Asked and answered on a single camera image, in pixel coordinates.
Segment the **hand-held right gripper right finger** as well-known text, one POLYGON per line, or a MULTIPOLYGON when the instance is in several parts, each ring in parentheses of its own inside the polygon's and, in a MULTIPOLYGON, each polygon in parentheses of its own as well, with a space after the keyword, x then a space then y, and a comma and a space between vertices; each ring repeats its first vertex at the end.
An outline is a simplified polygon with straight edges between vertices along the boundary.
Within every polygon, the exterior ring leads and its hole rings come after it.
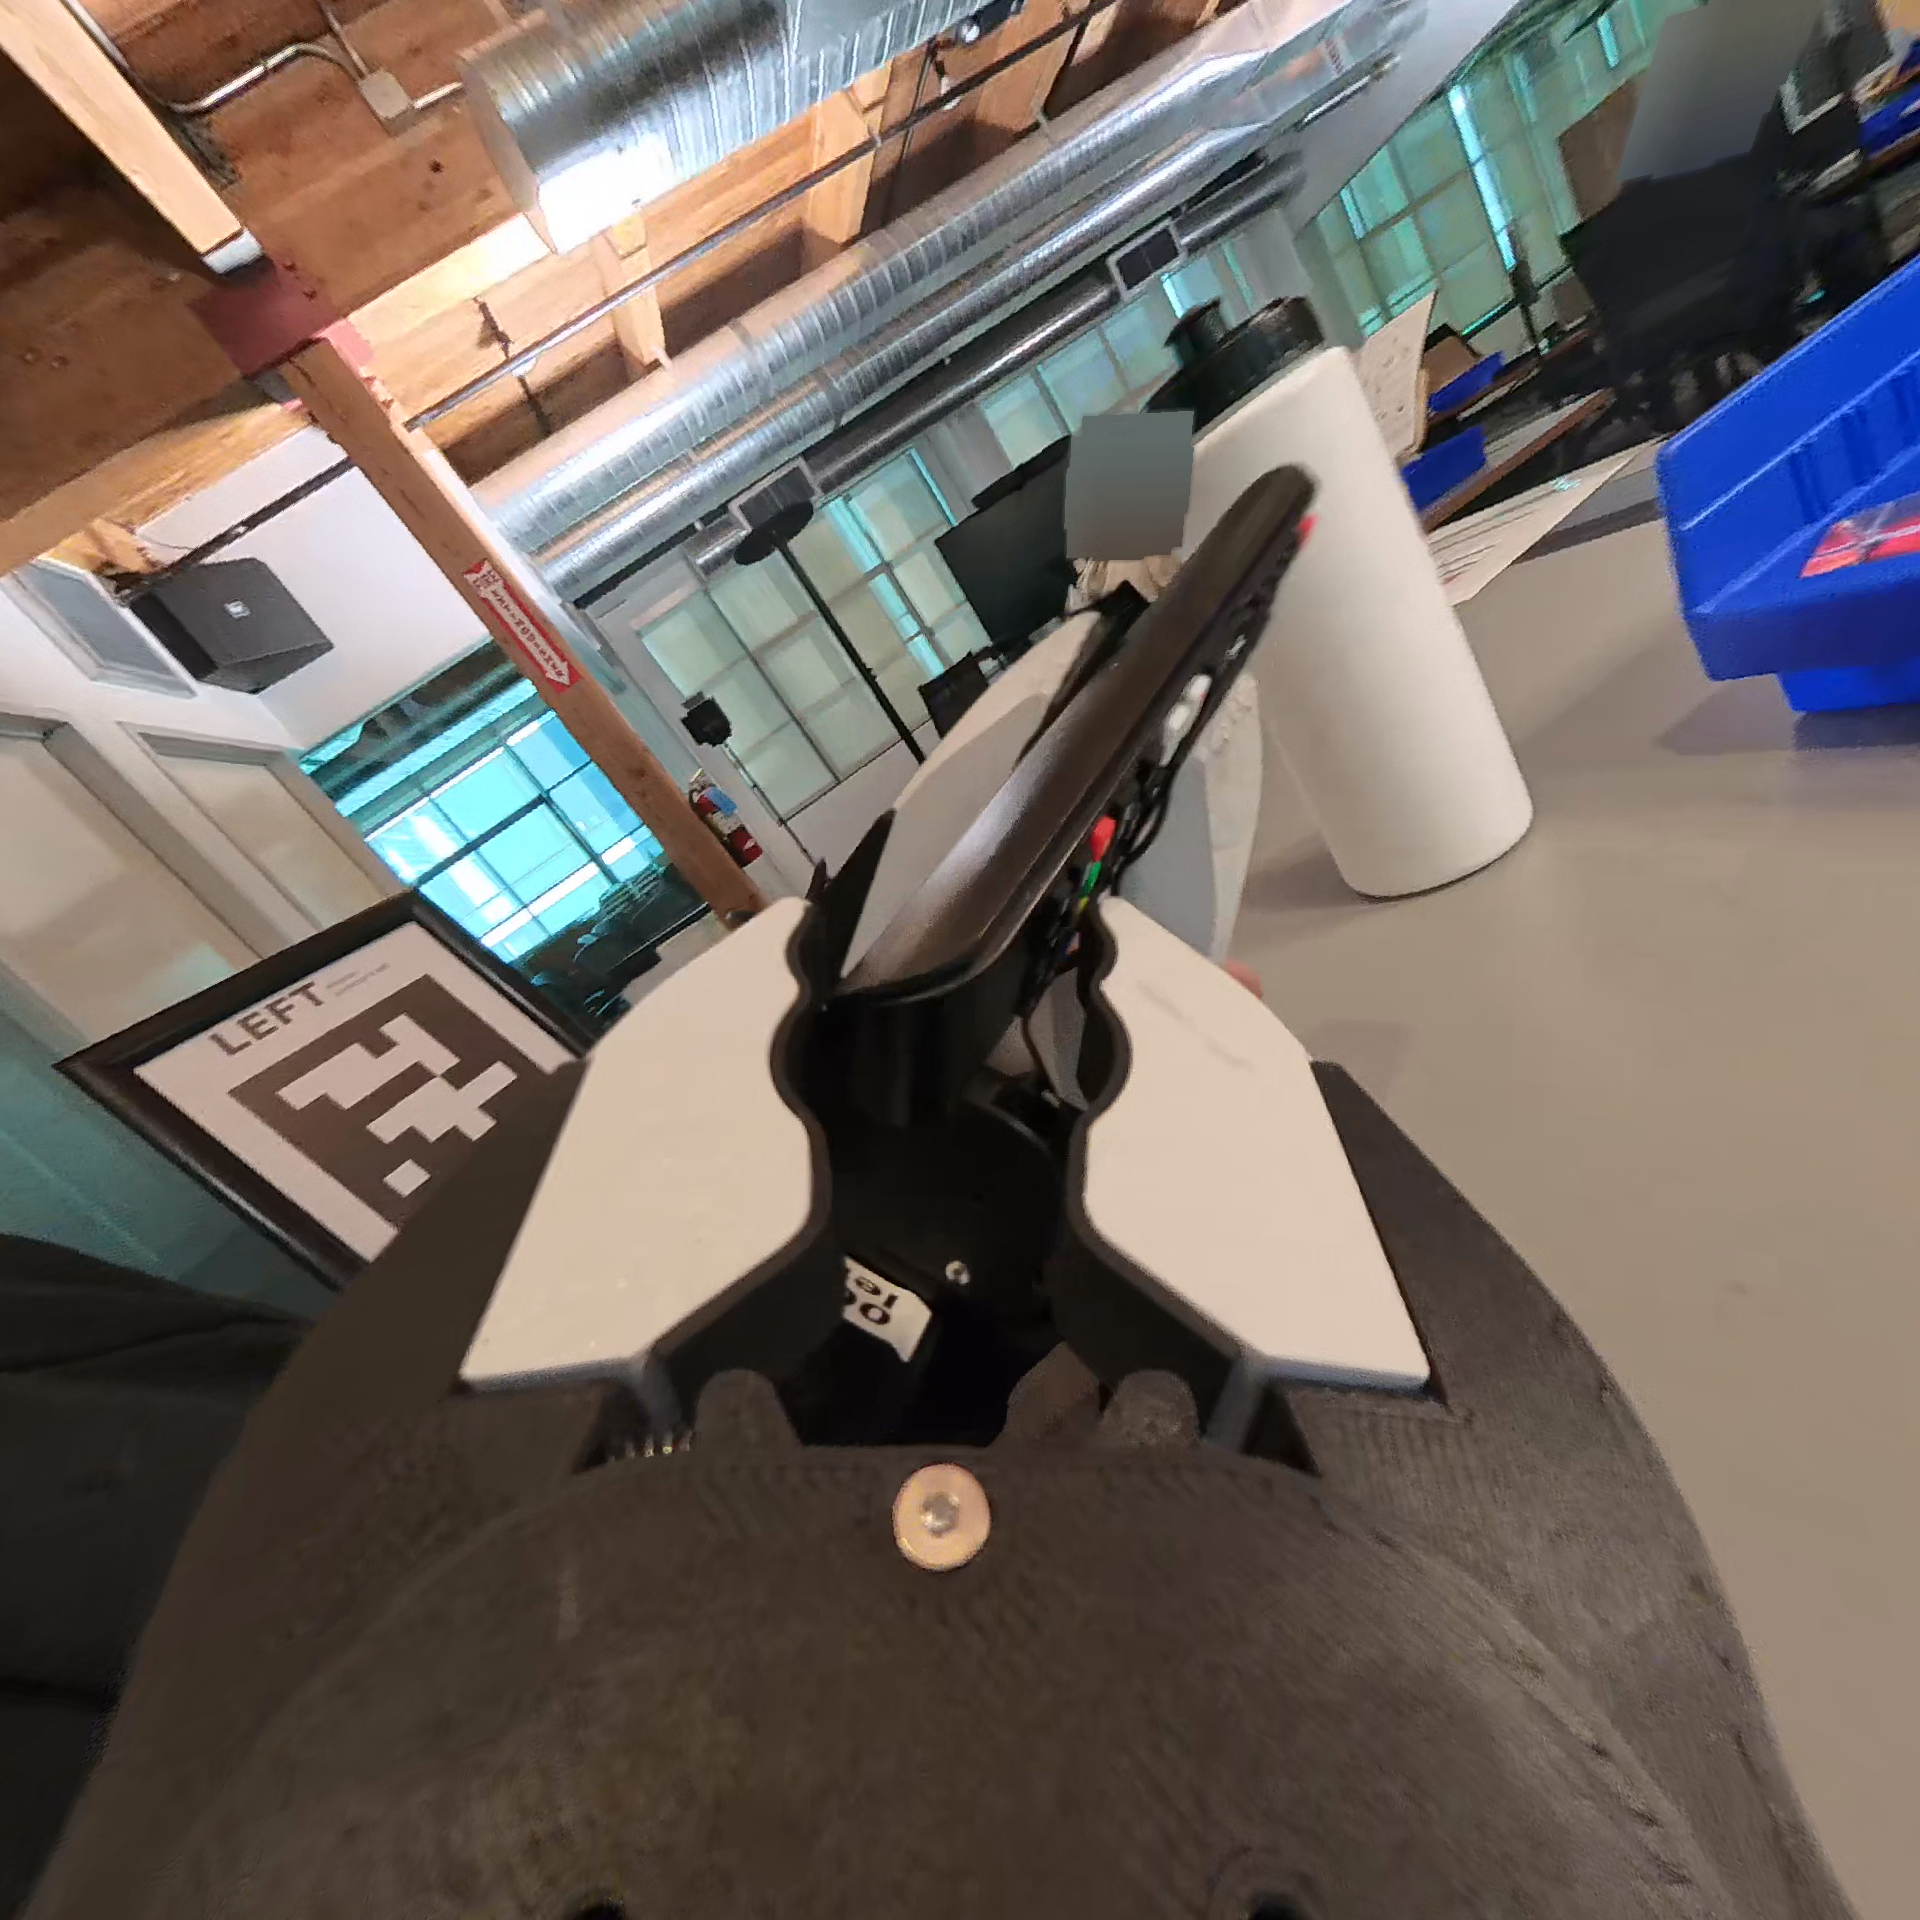
POLYGON ((1424 1395, 1432 1361, 1306 1045, 1127 899, 1089 914, 1059 1332, 1245 1445, 1286 1387, 1424 1395))

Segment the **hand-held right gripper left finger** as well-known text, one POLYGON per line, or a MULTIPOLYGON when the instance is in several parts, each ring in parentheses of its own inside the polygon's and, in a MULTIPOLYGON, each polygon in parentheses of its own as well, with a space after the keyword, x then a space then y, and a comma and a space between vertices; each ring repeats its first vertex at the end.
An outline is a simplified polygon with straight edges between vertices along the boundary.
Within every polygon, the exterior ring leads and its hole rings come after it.
POLYGON ((810 917, 777 902, 594 1045, 463 1357, 469 1390, 612 1384, 665 1434, 708 1380, 785 1380, 832 1336, 832 1171, 795 1080, 810 917))

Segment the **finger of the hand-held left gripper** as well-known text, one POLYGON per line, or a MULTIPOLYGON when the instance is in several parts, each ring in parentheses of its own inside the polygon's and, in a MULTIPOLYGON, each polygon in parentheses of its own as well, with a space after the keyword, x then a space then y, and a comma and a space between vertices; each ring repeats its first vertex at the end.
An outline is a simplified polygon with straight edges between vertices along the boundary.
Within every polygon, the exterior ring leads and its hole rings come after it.
POLYGON ((1006 666, 947 732, 893 807, 893 828, 964 834, 994 799, 1107 621, 1065 621, 1006 666))
POLYGON ((1160 826, 1116 895, 1212 962, 1231 959, 1262 791, 1261 686, 1237 682, 1195 733, 1160 826))

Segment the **black curved electronic device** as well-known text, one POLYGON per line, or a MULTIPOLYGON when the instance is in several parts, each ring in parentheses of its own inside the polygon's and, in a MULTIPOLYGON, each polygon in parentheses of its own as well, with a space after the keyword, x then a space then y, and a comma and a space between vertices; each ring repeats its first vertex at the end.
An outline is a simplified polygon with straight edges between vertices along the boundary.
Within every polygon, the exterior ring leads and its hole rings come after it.
POLYGON ((1073 668, 973 824, 848 959, 839 999, 948 996, 1006 958, 1129 783, 1185 761, 1268 628, 1314 500, 1296 464, 1261 473, 1116 647, 1073 668))

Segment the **white plastic bottle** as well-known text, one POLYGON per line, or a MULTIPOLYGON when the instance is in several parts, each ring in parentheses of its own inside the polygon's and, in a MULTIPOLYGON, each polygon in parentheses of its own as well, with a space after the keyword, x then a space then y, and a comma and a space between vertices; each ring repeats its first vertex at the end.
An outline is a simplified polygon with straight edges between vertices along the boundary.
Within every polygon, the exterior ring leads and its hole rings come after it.
POLYGON ((1531 829, 1533 796, 1357 356, 1305 298, 1239 323, 1204 301, 1167 347, 1178 365, 1149 410, 1193 417, 1183 560, 1261 475, 1312 481, 1253 674, 1343 882, 1400 899, 1488 868, 1531 829))

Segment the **blue plastic bin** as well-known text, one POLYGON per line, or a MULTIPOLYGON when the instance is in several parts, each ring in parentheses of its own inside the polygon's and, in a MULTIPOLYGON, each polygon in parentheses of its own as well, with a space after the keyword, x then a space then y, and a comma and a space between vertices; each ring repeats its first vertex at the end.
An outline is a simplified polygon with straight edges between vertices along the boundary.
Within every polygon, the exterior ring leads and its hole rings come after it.
POLYGON ((1837 518, 1919 495, 1917 258, 1693 419, 1655 467, 1707 678, 1772 678, 1796 714, 1917 704, 1919 560, 1802 578, 1837 518))

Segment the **black monitor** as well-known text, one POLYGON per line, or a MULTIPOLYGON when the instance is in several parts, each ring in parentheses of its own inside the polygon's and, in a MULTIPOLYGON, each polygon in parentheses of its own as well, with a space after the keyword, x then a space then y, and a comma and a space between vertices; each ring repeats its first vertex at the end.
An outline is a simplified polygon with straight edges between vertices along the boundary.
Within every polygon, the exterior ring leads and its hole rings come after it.
POLYGON ((968 602, 987 647, 1019 658, 1059 621, 1077 585, 1067 552, 1068 441, 1048 448, 974 500, 934 548, 968 602))

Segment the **frosted glass window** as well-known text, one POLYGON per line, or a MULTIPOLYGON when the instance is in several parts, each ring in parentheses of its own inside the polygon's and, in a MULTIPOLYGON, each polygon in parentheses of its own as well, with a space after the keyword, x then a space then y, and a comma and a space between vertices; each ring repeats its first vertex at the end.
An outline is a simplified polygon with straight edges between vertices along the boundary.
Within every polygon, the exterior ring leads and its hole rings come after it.
POLYGON ((1350 346, 1419 310, 1519 347, 1521 274, 1550 285, 1571 271, 1564 236, 1603 166, 1576 156, 1584 105, 1550 105, 1522 66, 1465 71, 1312 215, 1243 194, 1134 289, 1113 270, 1073 274, 876 394, 805 450, 815 495, 786 550, 747 564, 739 527, 718 521, 672 553, 686 595, 635 580, 594 603, 622 659, 717 704, 726 755, 796 820, 926 729, 925 687, 989 645, 942 539, 1087 419, 1144 407, 1178 368, 1176 322, 1218 301, 1240 323, 1302 294, 1350 346))

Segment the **black floor lamp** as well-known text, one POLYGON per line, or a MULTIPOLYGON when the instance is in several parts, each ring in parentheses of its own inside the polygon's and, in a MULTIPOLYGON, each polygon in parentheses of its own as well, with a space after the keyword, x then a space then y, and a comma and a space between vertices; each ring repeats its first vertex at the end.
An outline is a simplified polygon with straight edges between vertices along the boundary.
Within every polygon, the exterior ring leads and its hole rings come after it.
POLYGON ((805 534, 809 524, 815 518, 815 505, 809 498, 790 500, 758 521, 751 521, 747 532, 740 536, 734 548, 734 561, 740 565, 765 564, 768 557, 778 555, 786 570, 795 576, 799 588, 803 588, 809 603, 819 614, 822 623, 828 630, 828 636, 834 640, 840 654, 846 658, 848 666, 859 674, 859 680, 873 695, 883 717, 890 729, 905 744, 908 755, 914 764, 925 764, 926 753, 916 736, 908 725, 906 717, 900 714, 900 707, 893 702, 890 694, 883 686, 878 674, 866 662, 865 654, 859 650, 853 633, 839 617, 839 614, 828 603, 825 592, 816 585, 815 578, 807 571, 803 560, 795 552, 795 539, 805 534))

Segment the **black framed board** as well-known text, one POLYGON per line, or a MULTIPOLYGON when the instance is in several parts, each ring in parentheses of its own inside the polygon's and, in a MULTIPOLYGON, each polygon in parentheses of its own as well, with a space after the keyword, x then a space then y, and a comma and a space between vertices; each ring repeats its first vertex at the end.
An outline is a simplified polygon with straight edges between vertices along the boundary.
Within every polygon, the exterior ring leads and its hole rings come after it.
POLYGON ((340 1292, 594 1037, 407 890, 58 1069, 340 1292))

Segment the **glass pane window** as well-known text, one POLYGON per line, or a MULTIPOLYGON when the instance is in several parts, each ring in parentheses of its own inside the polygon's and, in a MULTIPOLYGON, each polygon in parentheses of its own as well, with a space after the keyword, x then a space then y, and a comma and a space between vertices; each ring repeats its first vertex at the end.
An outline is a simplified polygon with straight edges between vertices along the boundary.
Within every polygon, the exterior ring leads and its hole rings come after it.
POLYGON ((407 887, 525 971, 591 931, 648 948, 708 912, 489 645, 326 736, 300 770, 407 887))

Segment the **white printed paper sheet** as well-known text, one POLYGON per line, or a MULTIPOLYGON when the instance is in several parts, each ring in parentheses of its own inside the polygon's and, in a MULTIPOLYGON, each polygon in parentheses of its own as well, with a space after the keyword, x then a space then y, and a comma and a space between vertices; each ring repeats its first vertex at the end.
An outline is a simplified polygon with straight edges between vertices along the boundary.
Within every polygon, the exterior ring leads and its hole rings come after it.
POLYGON ((1448 603, 1458 609, 1511 568, 1662 518, 1662 440, 1611 454, 1515 498, 1453 518, 1429 536, 1448 603))
POLYGON ((1382 434, 1388 455, 1404 465, 1427 441, 1427 341, 1436 289, 1371 332, 1354 354, 1357 377, 1382 434))

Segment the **small blue bin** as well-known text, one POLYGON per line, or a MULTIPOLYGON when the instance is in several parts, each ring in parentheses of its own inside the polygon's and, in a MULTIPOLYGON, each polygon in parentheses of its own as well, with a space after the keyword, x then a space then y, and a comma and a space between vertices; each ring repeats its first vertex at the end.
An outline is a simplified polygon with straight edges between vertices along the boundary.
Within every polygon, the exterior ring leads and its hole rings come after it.
POLYGON ((1476 481, 1487 465, 1484 427, 1465 426, 1403 461, 1400 478, 1413 508, 1424 516, 1460 487, 1476 481))

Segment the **person's black jacket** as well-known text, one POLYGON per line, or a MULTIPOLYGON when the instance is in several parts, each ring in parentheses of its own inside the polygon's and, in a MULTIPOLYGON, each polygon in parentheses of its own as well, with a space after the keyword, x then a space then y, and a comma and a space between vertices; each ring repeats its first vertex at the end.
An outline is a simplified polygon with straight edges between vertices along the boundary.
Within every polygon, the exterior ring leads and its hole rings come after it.
POLYGON ((125 1690, 180 1542, 311 1322, 3 1238, 5 1691, 125 1690))

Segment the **black office chair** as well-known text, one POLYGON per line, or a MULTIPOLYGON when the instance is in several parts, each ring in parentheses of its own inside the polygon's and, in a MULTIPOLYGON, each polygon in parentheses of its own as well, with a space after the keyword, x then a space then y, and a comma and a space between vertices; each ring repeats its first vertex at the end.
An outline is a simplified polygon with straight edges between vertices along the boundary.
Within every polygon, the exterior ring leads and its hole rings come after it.
POLYGON ((1716 171, 1640 177, 1564 234, 1592 299, 1609 383, 1662 436, 1729 389, 1723 362, 1769 368, 1796 344, 1793 218, 1716 171))

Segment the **silver spiral air duct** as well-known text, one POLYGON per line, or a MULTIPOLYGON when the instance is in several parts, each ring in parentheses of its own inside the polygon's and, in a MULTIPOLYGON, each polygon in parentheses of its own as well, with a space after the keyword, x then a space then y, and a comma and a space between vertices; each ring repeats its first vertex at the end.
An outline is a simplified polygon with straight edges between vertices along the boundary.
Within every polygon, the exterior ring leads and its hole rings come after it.
POLYGON ((518 454, 478 485, 500 539, 579 602, 773 475, 844 487, 1023 360, 1283 203, 1298 140, 1204 123, 1101 179, 1002 156, 518 454))

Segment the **wooden post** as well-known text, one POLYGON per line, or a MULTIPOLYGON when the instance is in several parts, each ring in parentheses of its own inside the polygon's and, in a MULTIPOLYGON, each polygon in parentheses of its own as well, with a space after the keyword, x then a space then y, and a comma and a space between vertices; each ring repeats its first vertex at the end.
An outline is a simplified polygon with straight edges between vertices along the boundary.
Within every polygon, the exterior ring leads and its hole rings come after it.
POLYGON ((583 619, 498 536, 442 450, 410 426, 365 333, 273 258, 216 279, 194 313, 240 375, 285 387, 329 434, 720 921, 733 928, 765 909, 754 876, 592 669, 583 619))

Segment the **black wall speaker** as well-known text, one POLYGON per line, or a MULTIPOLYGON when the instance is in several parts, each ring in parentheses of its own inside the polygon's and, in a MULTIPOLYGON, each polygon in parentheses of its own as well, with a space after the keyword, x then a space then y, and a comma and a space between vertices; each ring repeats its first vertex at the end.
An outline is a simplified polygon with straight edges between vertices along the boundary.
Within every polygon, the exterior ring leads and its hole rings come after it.
POLYGON ((333 638, 258 557, 182 565, 127 609, 194 682, 264 694, 333 654, 333 638))

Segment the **wide silver air duct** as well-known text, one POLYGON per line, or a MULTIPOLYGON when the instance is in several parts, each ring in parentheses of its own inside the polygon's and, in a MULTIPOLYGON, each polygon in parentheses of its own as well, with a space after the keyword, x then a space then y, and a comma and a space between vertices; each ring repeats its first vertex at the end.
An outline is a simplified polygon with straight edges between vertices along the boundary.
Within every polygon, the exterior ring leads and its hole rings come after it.
POLYGON ((803 119, 979 1, 543 3, 457 60, 518 213, 566 253, 803 119))

